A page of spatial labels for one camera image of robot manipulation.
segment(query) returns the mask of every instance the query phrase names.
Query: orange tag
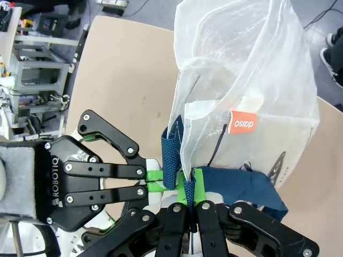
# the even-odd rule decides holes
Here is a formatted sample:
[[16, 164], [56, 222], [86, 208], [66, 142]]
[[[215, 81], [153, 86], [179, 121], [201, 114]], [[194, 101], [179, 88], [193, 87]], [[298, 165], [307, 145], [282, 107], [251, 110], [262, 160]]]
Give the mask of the orange tag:
[[229, 134], [251, 133], [255, 130], [257, 115], [248, 112], [230, 111]]

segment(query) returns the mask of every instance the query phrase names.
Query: workbench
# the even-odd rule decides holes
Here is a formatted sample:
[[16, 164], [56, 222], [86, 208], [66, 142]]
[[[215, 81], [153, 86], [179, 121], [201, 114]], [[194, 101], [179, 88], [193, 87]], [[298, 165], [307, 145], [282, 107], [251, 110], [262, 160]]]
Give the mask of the workbench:
[[[96, 17], [76, 75], [67, 134], [77, 127], [83, 111], [92, 109], [136, 141], [142, 157], [162, 163], [160, 136], [168, 124], [177, 75], [172, 31]], [[283, 223], [318, 243], [321, 256], [340, 257], [343, 114], [321, 98], [318, 104], [317, 132], [279, 190], [289, 208]], [[104, 162], [125, 163], [103, 141], [88, 143], [87, 147]], [[106, 186], [134, 183], [108, 179]], [[121, 209], [121, 204], [107, 206], [113, 217], [118, 217]], [[246, 250], [233, 245], [229, 251], [251, 257]]]

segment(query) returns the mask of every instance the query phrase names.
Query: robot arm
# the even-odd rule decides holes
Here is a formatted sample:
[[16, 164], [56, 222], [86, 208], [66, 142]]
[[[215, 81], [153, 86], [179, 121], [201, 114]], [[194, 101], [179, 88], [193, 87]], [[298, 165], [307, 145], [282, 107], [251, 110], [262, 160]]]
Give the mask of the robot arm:
[[[258, 257], [319, 255], [315, 242], [244, 202], [227, 207], [205, 200], [195, 206], [195, 213], [190, 216], [186, 205], [169, 197], [160, 202], [157, 214], [152, 213], [145, 207], [154, 204], [149, 192], [162, 179], [149, 176], [151, 171], [159, 170], [158, 162], [140, 157], [137, 143], [91, 110], [82, 114], [77, 132], [76, 138], [87, 142], [107, 141], [122, 154], [127, 165], [103, 163], [96, 153], [70, 136], [39, 143], [39, 151], [43, 148], [45, 158], [49, 156], [50, 166], [49, 175], [41, 182], [35, 181], [35, 190], [49, 193], [36, 204], [34, 222], [54, 224], [72, 232], [94, 218], [106, 204], [129, 203], [110, 229], [83, 234], [85, 250], [80, 257], [139, 257], [153, 250], [157, 257], [179, 257], [187, 253], [182, 243], [190, 239], [190, 225], [198, 228], [203, 256], [232, 256], [226, 239]], [[36, 169], [40, 168], [46, 173], [46, 165], [36, 165]], [[134, 179], [138, 184], [103, 189], [103, 178]], [[57, 257], [56, 252], [50, 256]]]

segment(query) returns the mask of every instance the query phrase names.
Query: metal rod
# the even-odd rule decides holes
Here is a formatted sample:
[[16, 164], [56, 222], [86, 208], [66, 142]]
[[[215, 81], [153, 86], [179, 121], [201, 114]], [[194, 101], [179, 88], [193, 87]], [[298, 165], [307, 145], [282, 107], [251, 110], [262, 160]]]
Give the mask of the metal rod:
[[23, 246], [21, 245], [20, 234], [19, 234], [19, 223], [11, 222], [14, 246], [16, 247], [17, 257], [24, 257]]

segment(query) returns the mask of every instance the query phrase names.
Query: blue fabric handle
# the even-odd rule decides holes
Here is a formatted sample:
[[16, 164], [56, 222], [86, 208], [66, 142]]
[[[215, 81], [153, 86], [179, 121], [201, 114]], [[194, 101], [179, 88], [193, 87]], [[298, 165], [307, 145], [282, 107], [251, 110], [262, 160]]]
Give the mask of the blue fabric handle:
[[[176, 174], [181, 168], [182, 137], [183, 123], [181, 116], [178, 116], [169, 138], [167, 129], [162, 134], [163, 184], [169, 190], [175, 189]], [[287, 207], [264, 173], [213, 167], [199, 168], [203, 170], [205, 191], [221, 194], [224, 204], [232, 205], [239, 200], [252, 202], [254, 205], [264, 206], [263, 212], [278, 221], [287, 214]], [[184, 187], [188, 207], [192, 212], [195, 180], [185, 181]]]

